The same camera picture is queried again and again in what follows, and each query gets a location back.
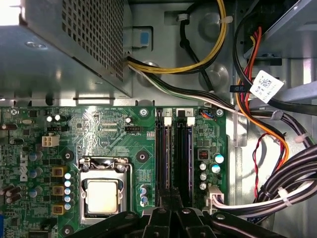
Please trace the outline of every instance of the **black cable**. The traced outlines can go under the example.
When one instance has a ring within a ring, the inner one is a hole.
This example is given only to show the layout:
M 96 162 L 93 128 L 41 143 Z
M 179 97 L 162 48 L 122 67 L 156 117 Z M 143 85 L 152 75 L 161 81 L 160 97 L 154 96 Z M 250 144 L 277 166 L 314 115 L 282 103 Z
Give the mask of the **black cable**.
M 240 77 L 241 81 L 244 83 L 244 86 L 247 89 L 250 89 L 252 86 L 252 82 L 248 79 L 248 77 L 244 74 L 243 69 L 240 65 L 239 58 L 238 58 L 238 52 L 237 52 L 237 41 L 238 41 L 238 34 L 242 28 L 242 26 L 249 21 L 252 17 L 254 17 L 257 13 L 252 12 L 248 15 L 246 15 L 239 25 L 237 26 L 235 35 L 234 35 L 234 40 L 233 40 L 233 52 L 232 52 L 232 57 L 233 57 L 233 64 L 234 67 L 238 73 L 238 76 Z M 301 114 L 308 114 L 308 115 L 313 115 L 317 116 L 317 106 L 316 105 L 310 105 L 310 104 L 297 104 L 297 103 L 287 103 L 287 102 L 282 102 L 280 100 L 272 98 L 268 104 L 272 107 L 288 111 L 288 112 L 295 112 L 295 113 L 301 113 Z

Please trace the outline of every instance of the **white label sticker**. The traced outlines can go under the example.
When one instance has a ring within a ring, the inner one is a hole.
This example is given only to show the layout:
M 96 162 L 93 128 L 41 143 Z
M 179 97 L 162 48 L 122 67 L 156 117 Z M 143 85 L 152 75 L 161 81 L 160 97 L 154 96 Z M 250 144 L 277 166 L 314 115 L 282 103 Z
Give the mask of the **white label sticker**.
M 261 70 L 253 81 L 250 92 L 261 101 L 268 103 L 283 85 L 284 83 L 282 81 Z

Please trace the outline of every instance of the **ventilation holes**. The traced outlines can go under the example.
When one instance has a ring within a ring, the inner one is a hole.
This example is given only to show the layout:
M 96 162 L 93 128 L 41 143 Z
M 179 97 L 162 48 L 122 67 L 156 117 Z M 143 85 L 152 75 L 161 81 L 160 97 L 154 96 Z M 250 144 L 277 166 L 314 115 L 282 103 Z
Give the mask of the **ventilation holes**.
M 124 0 L 62 0 L 62 30 L 123 81 Z

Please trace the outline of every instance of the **zip tie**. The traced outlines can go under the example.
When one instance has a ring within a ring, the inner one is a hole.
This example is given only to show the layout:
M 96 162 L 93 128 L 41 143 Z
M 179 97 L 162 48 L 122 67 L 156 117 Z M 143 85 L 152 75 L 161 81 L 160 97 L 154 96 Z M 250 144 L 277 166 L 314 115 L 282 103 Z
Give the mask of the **zip tie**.
M 232 16 L 226 16 L 224 19 L 220 19 L 218 23 L 231 23 L 233 22 Z
M 189 20 L 189 14 L 182 13 L 177 15 L 176 21 L 186 21 Z
M 300 144 L 303 143 L 303 141 L 305 140 L 306 137 L 309 137 L 310 134 L 309 133 L 304 133 L 302 135 L 298 135 L 294 138 L 295 143 Z
M 288 207 L 292 206 L 292 203 L 290 203 L 287 197 L 288 192 L 285 189 L 283 189 L 282 187 L 279 187 L 277 193 L 283 199 L 283 202 L 286 204 L 286 206 Z

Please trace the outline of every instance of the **capacitor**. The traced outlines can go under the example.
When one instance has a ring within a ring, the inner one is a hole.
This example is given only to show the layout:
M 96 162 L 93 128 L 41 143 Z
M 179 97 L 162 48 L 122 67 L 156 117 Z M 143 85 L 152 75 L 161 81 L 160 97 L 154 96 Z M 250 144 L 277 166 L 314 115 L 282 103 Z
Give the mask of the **capacitor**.
M 42 192 L 42 188 L 40 186 L 37 186 L 29 191 L 29 196 L 31 198 L 36 198 L 37 196 L 41 195 Z
M 17 186 L 17 187 L 14 187 L 14 188 L 8 190 L 8 191 L 5 193 L 5 195 L 6 195 L 7 197 L 12 197 L 13 195 L 17 194 L 17 193 L 20 192 L 20 191 L 21 191 L 21 187 L 20 187 L 20 186 Z
M 42 158 L 43 154 L 41 152 L 31 152 L 29 153 L 29 160 L 36 161 Z
M 30 124 L 33 124 L 34 121 L 31 120 L 31 119 L 25 119 L 25 120 L 22 121 L 22 123 L 25 124 L 25 125 L 30 125 Z
M 201 174 L 199 175 L 199 178 L 200 178 L 201 181 L 205 181 L 205 180 L 207 179 L 206 173 L 201 173 Z
M 20 138 L 10 139 L 9 143 L 10 145 L 23 145 L 24 140 Z
M 140 202 L 140 205 L 142 206 L 142 207 L 145 207 L 146 205 L 147 205 L 147 203 L 148 203 L 148 197 L 141 197 L 141 202 Z
M 75 186 L 71 185 L 70 187 L 65 188 L 64 193 L 66 195 L 69 195 L 71 192 L 73 192 L 75 190 Z
M 71 186 L 71 182 L 69 180 L 66 180 L 64 182 L 65 187 L 70 187 Z
M 216 161 L 216 163 L 218 164 L 221 164 L 223 163 L 224 161 L 224 157 L 223 155 L 219 154 L 219 153 L 216 153 L 214 156 L 213 156 L 214 160 Z
M 202 170 L 202 171 L 204 171 L 204 170 L 207 169 L 207 165 L 206 165 L 205 163 L 201 163 L 201 164 L 199 165 L 199 169 Z
M 216 164 L 216 163 L 211 164 L 211 171 L 214 174 L 219 174 L 220 173 L 220 166 L 218 164 Z
M 199 188 L 200 190 L 205 190 L 207 188 L 207 184 L 205 182 L 201 182 Z
M 6 123 L 6 124 L 2 124 L 1 129 L 2 130 L 17 130 L 18 126 L 13 123 Z
M 11 203 L 13 203 L 13 202 L 16 202 L 16 201 L 19 200 L 19 199 L 21 199 L 21 194 L 20 194 L 20 193 L 14 195 L 13 197 L 8 197 L 8 198 L 6 199 L 6 202 L 7 202 L 7 204 L 11 204 Z
M 55 121 L 57 121 L 57 122 L 67 121 L 67 117 L 66 117 L 66 116 L 64 116 L 64 115 L 59 115 L 59 114 L 55 115 L 54 119 L 55 119 Z
M 65 179 L 70 179 L 75 175 L 74 171 L 69 171 L 68 173 L 65 173 L 64 178 Z
M 43 172 L 43 170 L 41 168 L 36 168 L 36 169 L 30 170 L 29 177 L 31 179 L 35 179 L 36 177 L 41 176 L 42 172 Z
M 132 118 L 127 117 L 127 118 L 125 119 L 125 123 L 130 124 L 131 122 L 132 122 Z
M 146 186 L 145 184 L 140 186 L 140 196 L 146 196 L 148 194 L 148 186 Z
M 12 188 L 14 188 L 14 186 L 13 186 L 12 184 L 10 184 L 10 185 L 8 185 L 8 186 L 6 186 L 6 187 L 2 187 L 2 188 L 0 189 L 0 196 L 5 195 L 5 193 L 6 193 L 7 191 L 9 191 L 10 189 L 12 189 Z
M 48 116 L 48 117 L 46 118 L 46 121 L 47 121 L 47 122 L 52 122 L 52 121 L 53 121 L 53 118 L 52 118 L 51 116 Z

